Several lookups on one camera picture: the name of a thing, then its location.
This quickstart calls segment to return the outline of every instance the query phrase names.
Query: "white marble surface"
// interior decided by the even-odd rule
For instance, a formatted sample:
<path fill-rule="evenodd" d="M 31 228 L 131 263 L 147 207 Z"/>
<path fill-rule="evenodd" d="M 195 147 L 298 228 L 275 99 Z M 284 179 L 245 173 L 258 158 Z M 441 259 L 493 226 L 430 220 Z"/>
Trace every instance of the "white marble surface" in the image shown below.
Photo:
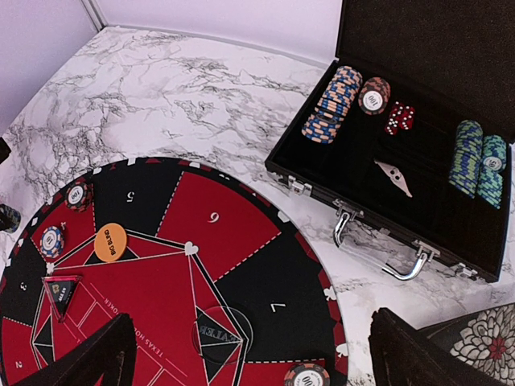
<path fill-rule="evenodd" d="M 198 160 L 230 173 L 280 207 L 311 242 L 338 293 L 349 341 L 349 385 L 373 384 L 372 313 L 389 307 L 415 327 L 515 301 L 512 218 L 501 280 L 453 277 L 432 262 L 403 283 L 364 264 L 399 264 L 414 251 L 359 224 L 332 243 L 335 212 L 288 195 L 264 161 L 323 69 L 211 40 L 107 28 L 73 56 L 9 128 L 13 152 L 0 165 L 0 202 L 18 208 L 22 227 L 0 235 L 5 261 L 21 229 L 66 182 L 123 158 Z"/>

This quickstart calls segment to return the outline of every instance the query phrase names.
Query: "dashed white line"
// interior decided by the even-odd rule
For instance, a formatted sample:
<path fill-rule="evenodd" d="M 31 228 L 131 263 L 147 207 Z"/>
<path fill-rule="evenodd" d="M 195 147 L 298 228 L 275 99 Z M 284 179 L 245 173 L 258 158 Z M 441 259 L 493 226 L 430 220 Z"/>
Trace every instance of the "dashed white line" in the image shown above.
<path fill-rule="evenodd" d="M 222 277 L 224 277 L 225 275 L 227 275 L 229 272 L 233 271 L 235 268 L 237 268 L 238 266 L 240 266 L 241 264 L 245 263 L 248 259 L 250 259 L 253 255 L 255 255 L 256 253 L 258 253 L 260 250 L 262 250 L 263 248 L 265 248 L 268 244 L 270 244 L 272 241 L 274 241 L 279 235 L 281 234 L 281 232 L 279 232 L 277 235 L 275 235 L 274 237 L 272 237 L 270 240 L 268 240 L 267 242 L 265 242 L 261 247 L 259 247 L 258 249 L 256 249 L 254 252 L 250 253 L 245 259 L 243 259 L 242 261 L 240 261 L 238 264 L 234 265 L 229 271 L 227 271 L 226 273 L 224 273 L 222 276 L 218 277 L 215 281 L 213 282 L 217 282 L 219 281 Z"/>
<path fill-rule="evenodd" d="M 171 201 L 173 200 L 174 195 L 175 195 L 175 191 L 177 191 L 177 187 L 179 186 L 180 180 L 182 179 L 183 175 L 184 175 L 184 172 L 181 172 L 181 174 L 179 176 L 179 180 L 177 181 L 177 184 L 175 185 L 174 191 L 171 193 L 170 201 L 168 201 L 167 208 L 164 210 L 163 217 L 161 217 L 161 222 L 159 223 L 159 226 L 158 226 L 158 230 L 155 233 L 156 236 L 158 235 L 159 230 L 161 229 L 161 225 L 163 225 L 164 217 L 167 215 L 168 208 L 170 207 Z"/>

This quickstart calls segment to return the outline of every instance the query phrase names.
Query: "black carrying case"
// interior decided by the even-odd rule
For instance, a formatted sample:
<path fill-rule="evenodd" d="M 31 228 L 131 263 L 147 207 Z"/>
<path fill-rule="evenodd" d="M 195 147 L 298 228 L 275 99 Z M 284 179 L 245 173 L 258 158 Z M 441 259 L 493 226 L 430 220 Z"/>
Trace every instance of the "black carrying case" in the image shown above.
<path fill-rule="evenodd" d="M 410 273 L 427 261 L 459 265 L 462 275 L 499 279 L 508 229 L 511 149 L 501 209 L 470 199 L 447 181 L 457 125 L 478 121 L 484 135 L 515 138 L 515 2 L 470 0 L 396 2 L 344 0 L 336 60 L 332 62 L 269 157 L 266 169 L 298 194 L 340 211 L 335 242 L 349 220 L 381 229 L 416 250 Z M 323 145 L 301 128 L 336 69 L 352 66 L 364 78 L 391 86 L 384 113 L 365 114 L 354 101 L 335 141 Z M 415 107 L 412 130 L 384 131 L 395 101 Z M 413 198 L 374 163 L 403 173 Z"/>

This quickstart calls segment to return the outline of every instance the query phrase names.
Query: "circular poker mat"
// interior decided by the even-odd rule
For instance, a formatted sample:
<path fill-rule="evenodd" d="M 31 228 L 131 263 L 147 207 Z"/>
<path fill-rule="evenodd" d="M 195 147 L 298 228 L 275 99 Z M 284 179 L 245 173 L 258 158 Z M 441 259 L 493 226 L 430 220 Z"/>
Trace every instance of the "circular poker mat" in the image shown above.
<path fill-rule="evenodd" d="M 346 383 L 348 350 L 335 291 L 299 230 L 238 180 L 177 158 L 133 158 L 77 180 L 93 203 L 72 211 L 61 189 L 29 220 L 0 290 L 2 381 L 45 368 L 117 314 L 134 320 L 134 385 L 281 386 L 299 363 Z M 120 224 L 114 262 L 94 250 Z M 43 257 L 49 226 L 64 249 Z M 42 277 L 80 277 L 59 322 Z"/>

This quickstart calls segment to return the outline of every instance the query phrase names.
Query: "floral patterned fabric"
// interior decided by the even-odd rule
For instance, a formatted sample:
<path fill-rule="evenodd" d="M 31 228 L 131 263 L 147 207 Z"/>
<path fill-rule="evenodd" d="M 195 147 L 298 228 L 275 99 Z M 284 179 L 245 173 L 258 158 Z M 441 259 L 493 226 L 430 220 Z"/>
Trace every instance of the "floral patterned fabric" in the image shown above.
<path fill-rule="evenodd" d="M 505 384 L 515 386 L 515 306 L 479 312 L 460 332 L 451 354 Z"/>

